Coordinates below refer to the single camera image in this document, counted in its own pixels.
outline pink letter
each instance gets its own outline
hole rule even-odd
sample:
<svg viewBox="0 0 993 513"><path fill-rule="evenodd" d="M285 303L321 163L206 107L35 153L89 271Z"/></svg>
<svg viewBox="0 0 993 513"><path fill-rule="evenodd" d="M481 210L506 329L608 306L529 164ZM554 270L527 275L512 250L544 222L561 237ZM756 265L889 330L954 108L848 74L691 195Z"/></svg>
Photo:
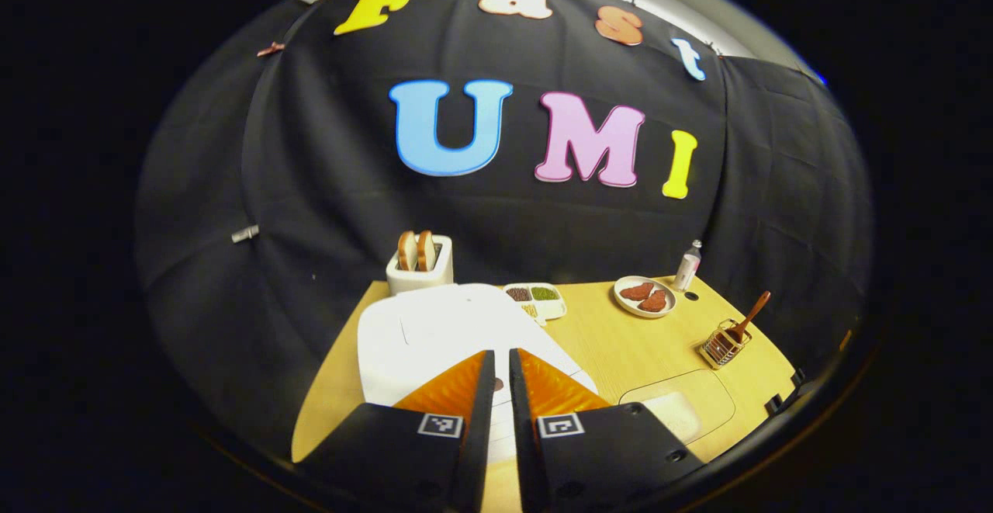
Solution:
<svg viewBox="0 0 993 513"><path fill-rule="evenodd" d="M542 181L561 182L572 177L572 168L566 163L566 152L572 149L579 176L590 179L607 152L607 165L597 176L600 183L610 187L632 187L638 181L635 175L635 146L638 145L638 128L645 122L645 114L634 107L615 106L600 125L593 130L593 121L578 95L567 92L546 92L541 104L551 117L548 123L548 151L545 161L535 168L535 177Z"/></svg>

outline small bottle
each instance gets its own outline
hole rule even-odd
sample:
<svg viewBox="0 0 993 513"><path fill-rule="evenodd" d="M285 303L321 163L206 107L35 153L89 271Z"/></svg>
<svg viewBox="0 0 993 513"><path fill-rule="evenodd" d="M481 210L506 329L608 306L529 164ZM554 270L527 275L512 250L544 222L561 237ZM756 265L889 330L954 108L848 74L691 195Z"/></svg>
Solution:
<svg viewBox="0 0 993 513"><path fill-rule="evenodd" d="M703 244L699 240L693 240L693 247L689 248L689 251L683 254L680 270L676 273L674 283L676 291L684 293L689 288L689 283L693 280L693 276L696 275L696 269L700 268L700 248L702 247Z"/></svg>

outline blue letter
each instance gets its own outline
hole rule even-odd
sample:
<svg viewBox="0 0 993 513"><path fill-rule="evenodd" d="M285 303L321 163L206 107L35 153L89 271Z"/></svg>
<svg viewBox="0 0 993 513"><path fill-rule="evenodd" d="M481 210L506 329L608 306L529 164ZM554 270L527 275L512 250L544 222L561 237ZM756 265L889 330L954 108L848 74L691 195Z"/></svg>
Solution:
<svg viewBox="0 0 993 513"><path fill-rule="evenodd" d="M433 176L464 175L493 160L500 148L500 111L514 87L502 81L470 81L465 93L476 101L476 125L469 146L453 150L438 142L438 100L442 81L400 82L389 91L396 103L396 151L407 167Z"/></svg>
<svg viewBox="0 0 993 513"><path fill-rule="evenodd" d="M689 45L687 40L674 38L673 43L675 47L680 48L680 56L683 57L683 66L686 68L686 72L689 72L692 78L703 81L707 75L703 74L703 71L700 71L699 65L696 64L696 61L700 59L700 54L693 50L693 47Z"/></svg>

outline black cloth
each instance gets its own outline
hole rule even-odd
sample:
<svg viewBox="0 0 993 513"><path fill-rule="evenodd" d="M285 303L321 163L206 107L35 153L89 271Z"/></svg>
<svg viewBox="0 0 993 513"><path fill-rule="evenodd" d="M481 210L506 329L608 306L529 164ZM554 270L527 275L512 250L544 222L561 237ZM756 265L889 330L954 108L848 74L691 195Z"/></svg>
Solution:
<svg viewBox="0 0 993 513"><path fill-rule="evenodd" d="M210 410L274 456L288 456L320 361L369 281L386 278L404 230L450 236L456 281L490 283L669 275L701 238L701 277L740 310L773 290L758 322L795 365L836 347L840 317L858 307L868 187L823 88L776 65L719 59L620 0L547 0L544 20L478 1L410 0L343 36L332 31L355 0L284 1L196 72L153 139L137 259L158 336ZM642 19L642 45L597 33L604 5ZM705 81L689 77L674 38L700 54ZM255 57L273 40L287 49ZM492 162L458 177L405 166L389 90L446 81L438 138L457 148L474 123L462 86L479 78L514 86ZM594 127L615 106L645 113L638 184L536 179L544 92L580 96ZM698 139L685 199L661 192L675 129ZM249 224L259 237L231 244ZM829 333L813 330L825 323Z"/></svg>

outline yellow tabletop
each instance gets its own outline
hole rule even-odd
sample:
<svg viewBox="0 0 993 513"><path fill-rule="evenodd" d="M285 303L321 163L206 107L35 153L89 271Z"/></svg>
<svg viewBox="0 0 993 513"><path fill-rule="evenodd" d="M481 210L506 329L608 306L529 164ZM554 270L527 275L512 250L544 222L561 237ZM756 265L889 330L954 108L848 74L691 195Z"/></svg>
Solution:
<svg viewBox="0 0 993 513"><path fill-rule="evenodd" d="M657 280L671 286L673 277L663 276ZM741 312L700 277L693 279L690 287L699 300L688 300L685 293L676 293L675 309L657 319L645 319L625 311L614 301L613 286L613 281L557 284L568 312L559 319L549 320L545 327L591 376L600 396L612 404L620 403L621 397L631 390L690 372L710 371L696 348L724 319L744 320ZM386 282L370 284L320 365L293 432L291 457L294 463L308 456L355 407L365 402L358 375L358 318L366 307L387 297ZM684 376L689 381L681 388L684 393L692 392L694 384L700 392L726 392L694 395L694 402L706 403L710 397L718 402L730 397L734 404L730 418L722 420L687 446L705 462L726 452L766 420L765 403L769 399L776 395L785 399L794 389L790 379L794 368L779 348L758 326L749 326L748 332L753 337L748 346L734 360L713 371L720 383L693 382L692 379L701 380L703 376ZM697 411L700 415L706 414L706 411ZM510 459L490 464L486 470L483 511L520 510L517 461Z"/></svg>

